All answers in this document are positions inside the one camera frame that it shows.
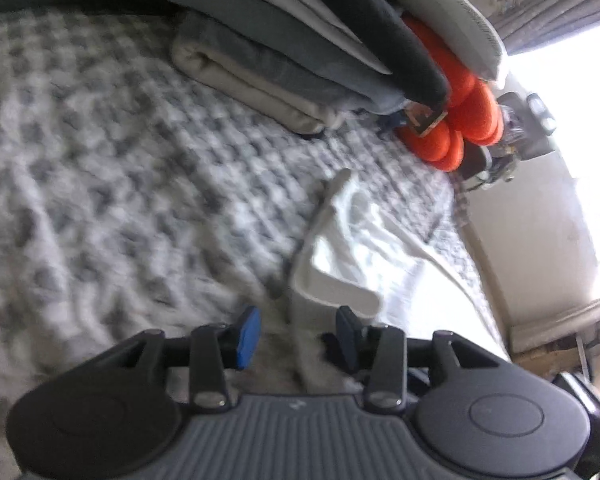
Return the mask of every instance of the gray curtain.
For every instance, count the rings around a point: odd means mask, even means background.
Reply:
[[[520,54],[600,27],[600,0],[523,0],[490,20],[507,52]]]

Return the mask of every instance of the dark gray folded cloth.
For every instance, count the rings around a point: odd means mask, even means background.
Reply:
[[[407,99],[442,110],[449,84],[418,37],[385,0],[322,0],[392,72]]]
[[[178,30],[181,38],[195,40],[233,59],[241,67],[257,73],[280,88],[311,102],[335,110],[365,110],[386,114],[401,108],[398,96],[390,108],[377,108],[375,103],[344,86],[321,78],[279,52],[248,40],[222,23],[190,10]]]
[[[169,1],[208,14],[309,72],[367,97],[373,103],[365,107],[369,111],[390,113],[404,102],[404,93],[390,76],[365,66],[304,23],[263,0]]]

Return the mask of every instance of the black folded cloth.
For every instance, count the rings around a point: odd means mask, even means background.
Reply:
[[[393,73],[407,99],[442,110],[449,83],[419,38],[385,0],[322,0]]]

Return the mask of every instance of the bed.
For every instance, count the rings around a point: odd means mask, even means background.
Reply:
[[[182,335],[257,304],[258,351],[232,385],[301,390],[286,276],[344,167],[453,265],[500,340],[443,173],[371,115],[304,140],[196,83],[170,63],[173,25],[0,14],[0,479],[18,474],[3,438],[18,397],[146,328]]]

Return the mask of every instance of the plaid fabric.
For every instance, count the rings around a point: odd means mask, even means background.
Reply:
[[[482,298],[453,190],[368,116],[305,141],[178,73],[161,18],[0,15],[0,479],[9,407],[148,327],[182,335],[245,302],[264,330],[241,390],[299,388],[286,272],[325,182],[357,170],[376,200]]]

